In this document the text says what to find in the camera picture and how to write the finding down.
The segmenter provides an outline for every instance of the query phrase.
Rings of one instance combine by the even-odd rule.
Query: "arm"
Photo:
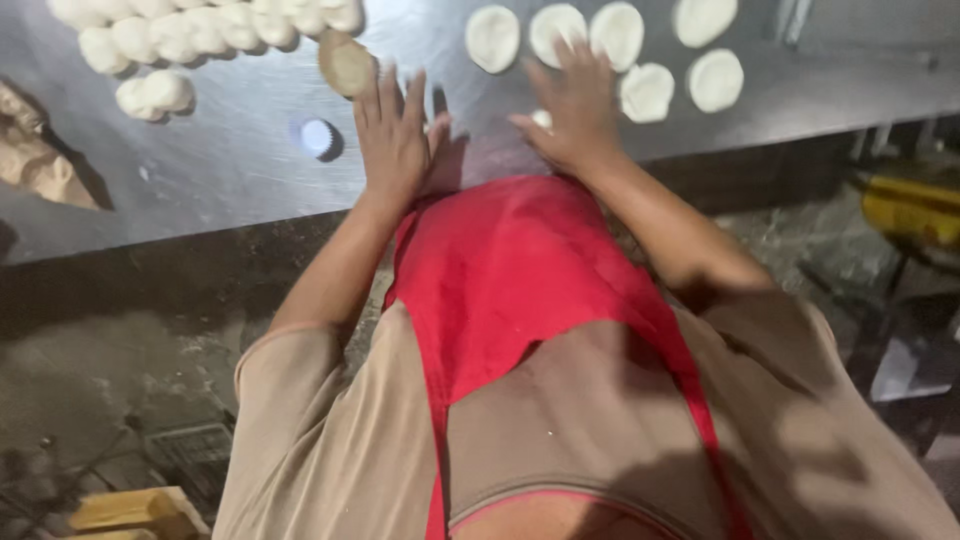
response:
[[[353,334],[376,265],[397,225],[420,189],[449,116],[439,116],[423,134],[421,71],[401,103],[396,68],[383,81],[372,73],[367,89],[353,102],[353,115],[367,172],[367,187],[337,232],[294,285],[270,330],[297,324],[329,325],[341,346]]]
[[[563,172],[579,178],[630,229],[670,291],[693,310],[717,298],[777,288],[739,243],[670,192],[623,151],[612,106],[613,73],[605,56],[562,39],[557,54],[564,80],[555,84],[527,62],[540,103],[553,116],[546,131],[527,116],[511,116],[531,143]]]

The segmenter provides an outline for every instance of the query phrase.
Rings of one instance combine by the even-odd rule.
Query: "red apron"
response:
[[[579,184],[507,178],[421,205],[400,224],[394,263],[384,305],[399,298],[410,312],[437,453],[427,540],[447,537],[439,468],[450,405],[506,375],[530,344],[596,320],[630,326],[660,353],[724,496],[729,538],[752,538],[673,311],[646,271],[623,256]]]

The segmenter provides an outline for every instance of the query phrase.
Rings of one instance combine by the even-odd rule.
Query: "metal countertop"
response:
[[[491,76],[474,65],[463,31],[489,0],[366,0],[359,40],[401,74],[423,65],[441,86],[468,136],[463,167],[443,181],[462,186],[545,165],[505,120],[536,100],[518,66]],[[530,55],[527,28],[549,2],[499,0],[520,18],[520,54]],[[606,0],[573,0],[589,20]],[[652,160],[842,132],[893,120],[960,110],[960,65],[928,72],[918,62],[798,55],[770,39],[777,2],[741,0],[732,28],[701,51],[684,48],[669,24],[670,0],[634,0],[646,21],[640,63],[666,65],[677,95],[663,123],[621,131],[636,160]],[[690,64],[713,47],[731,48],[747,83],[732,109],[700,113],[684,92]],[[114,210],[55,205],[0,184],[0,227],[15,234],[4,263],[61,257],[161,238],[350,208],[364,173],[349,102],[316,68],[317,44],[302,38],[293,52],[239,53],[187,68],[196,110],[162,125],[128,118],[114,101],[120,81],[94,73],[76,33],[40,0],[0,3],[0,75],[32,94],[54,132],[85,155],[103,177]],[[141,67],[139,75],[152,68]],[[427,104],[430,110],[432,103]],[[287,135],[291,119],[316,114],[343,135],[342,156],[321,163],[303,156]]]

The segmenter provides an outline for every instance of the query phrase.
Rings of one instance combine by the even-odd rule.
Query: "shirt sleeve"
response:
[[[960,538],[933,482],[856,391],[816,307],[772,291],[678,320],[734,483],[773,536]]]
[[[291,449],[322,430],[347,387],[336,335],[329,328],[292,328],[268,334],[237,364],[240,411],[220,516],[244,511]]]

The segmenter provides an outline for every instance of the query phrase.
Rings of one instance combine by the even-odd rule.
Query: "person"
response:
[[[824,317],[627,157],[609,60],[557,52],[526,65],[552,127],[510,120],[562,177],[415,202],[449,123],[423,134],[424,73],[356,99],[367,186],[237,366],[214,538],[960,538]]]

